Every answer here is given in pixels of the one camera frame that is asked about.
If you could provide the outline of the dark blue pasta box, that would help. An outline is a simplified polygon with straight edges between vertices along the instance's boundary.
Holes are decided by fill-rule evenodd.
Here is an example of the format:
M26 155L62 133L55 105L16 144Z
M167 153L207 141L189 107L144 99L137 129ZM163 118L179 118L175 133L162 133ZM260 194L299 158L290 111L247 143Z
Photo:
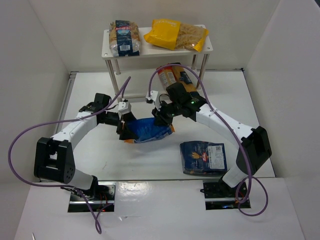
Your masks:
M187 141L181 143L179 149L184 174L215 176L228 171L223 143Z

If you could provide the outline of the red spaghetti pack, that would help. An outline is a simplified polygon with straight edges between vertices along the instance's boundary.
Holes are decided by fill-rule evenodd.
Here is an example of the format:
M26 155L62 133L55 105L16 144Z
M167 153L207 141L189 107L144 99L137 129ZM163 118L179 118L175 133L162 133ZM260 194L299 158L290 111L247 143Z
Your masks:
M158 70L157 72L158 77L160 79L160 82L164 90L166 90L167 87L169 87L170 85L176 82L172 66L167 66L162 69L158 67L157 70Z

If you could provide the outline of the yellow blue spaghetti pack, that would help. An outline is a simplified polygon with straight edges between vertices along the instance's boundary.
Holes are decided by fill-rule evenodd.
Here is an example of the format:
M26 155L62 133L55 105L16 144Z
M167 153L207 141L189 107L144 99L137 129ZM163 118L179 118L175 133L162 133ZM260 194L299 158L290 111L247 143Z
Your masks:
M170 66L170 68L173 72L175 81L177 83L181 83L184 86L187 93L189 93L193 97L199 96L196 87L194 86L193 82L191 81L190 77L188 76L187 72L183 67L178 65L172 65Z

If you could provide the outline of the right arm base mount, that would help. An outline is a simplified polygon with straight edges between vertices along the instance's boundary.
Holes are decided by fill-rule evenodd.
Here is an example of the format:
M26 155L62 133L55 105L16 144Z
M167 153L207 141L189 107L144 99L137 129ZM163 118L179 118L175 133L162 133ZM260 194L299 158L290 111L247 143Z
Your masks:
M207 211L237 209L239 201L236 199L236 189L236 187L230 188L220 181L203 181L200 192L204 195L205 209ZM251 208L249 198L240 204L240 208Z

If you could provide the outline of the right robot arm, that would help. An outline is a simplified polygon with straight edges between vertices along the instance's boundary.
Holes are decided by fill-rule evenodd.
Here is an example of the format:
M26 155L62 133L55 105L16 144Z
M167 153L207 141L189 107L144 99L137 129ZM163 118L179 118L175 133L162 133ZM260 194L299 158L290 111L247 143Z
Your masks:
M263 127L242 124L214 108L199 93L187 92L182 83L170 85L166 92L170 103L161 101L158 91L146 94L146 102L155 106L152 114L156 125L170 125L174 117L182 115L209 127L237 148L235 163L221 177L222 184L235 188L246 177L254 175L272 155L268 133Z

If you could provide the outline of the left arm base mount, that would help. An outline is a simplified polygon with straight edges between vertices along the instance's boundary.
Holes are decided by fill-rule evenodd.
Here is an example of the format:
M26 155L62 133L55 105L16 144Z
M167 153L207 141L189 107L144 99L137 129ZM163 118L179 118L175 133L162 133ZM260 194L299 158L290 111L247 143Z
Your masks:
M104 193L87 197L89 205L94 213L98 213L100 210L102 210L102 212L113 212L115 208L116 182L100 181L99 185L104 186ZM80 194L72 191L69 198L67 212L88 213L90 210Z

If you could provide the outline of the yellow fusilli pasta bag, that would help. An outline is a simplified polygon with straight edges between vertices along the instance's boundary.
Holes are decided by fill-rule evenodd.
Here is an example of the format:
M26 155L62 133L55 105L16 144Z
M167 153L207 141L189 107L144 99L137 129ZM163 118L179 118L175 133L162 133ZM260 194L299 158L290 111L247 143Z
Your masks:
M201 26L161 18L152 21L151 30L144 40L168 50L191 50L201 52L209 31Z

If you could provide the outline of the blue clear pasta bag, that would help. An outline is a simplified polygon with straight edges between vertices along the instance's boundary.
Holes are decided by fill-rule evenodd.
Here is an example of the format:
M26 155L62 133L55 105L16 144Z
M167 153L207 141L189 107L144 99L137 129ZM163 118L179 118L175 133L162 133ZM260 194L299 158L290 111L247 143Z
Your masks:
M141 39L133 21L115 20L109 25L109 49L114 57L139 56Z

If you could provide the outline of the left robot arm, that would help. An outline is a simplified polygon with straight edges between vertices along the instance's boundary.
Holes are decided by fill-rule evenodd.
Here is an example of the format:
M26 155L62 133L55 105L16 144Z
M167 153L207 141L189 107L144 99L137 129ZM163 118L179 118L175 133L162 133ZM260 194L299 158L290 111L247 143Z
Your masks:
M94 100L78 111L76 121L51 137L40 138L36 144L34 176L75 187L90 199L107 194L108 187L100 185L96 176L76 168L73 151L99 124L116 126L121 140L136 138L136 135L124 126L125 121L135 120L129 101L123 99L117 105L117 112L110 112L108 108L111 101L110 96L96 93Z

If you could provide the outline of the orange blue orecchiette bag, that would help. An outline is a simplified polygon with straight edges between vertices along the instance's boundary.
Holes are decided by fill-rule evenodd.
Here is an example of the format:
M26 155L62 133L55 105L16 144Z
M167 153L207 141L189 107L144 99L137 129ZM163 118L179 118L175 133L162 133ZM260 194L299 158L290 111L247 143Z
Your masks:
M125 143L142 144L162 140L175 132L173 125L157 126L154 124L155 118L141 118L128 123L128 127L136 135L137 139L124 140Z

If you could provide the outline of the white two-tier shelf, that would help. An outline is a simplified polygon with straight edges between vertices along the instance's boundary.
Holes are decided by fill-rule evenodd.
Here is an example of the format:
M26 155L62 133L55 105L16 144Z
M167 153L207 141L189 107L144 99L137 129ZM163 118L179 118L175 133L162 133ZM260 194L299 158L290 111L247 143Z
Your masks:
M183 63L194 70L203 79L209 56L213 51L210 37L207 36L201 52L195 50L169 50L154 46L144 40L150 27L140 27L140 54L138 56L113 56L109 46L109 30L103 32L101 57L109 72L112 90L117 94L121 85L131 76L131 84L124 97L133 102L145 100L150 76L159 66L167 63Z

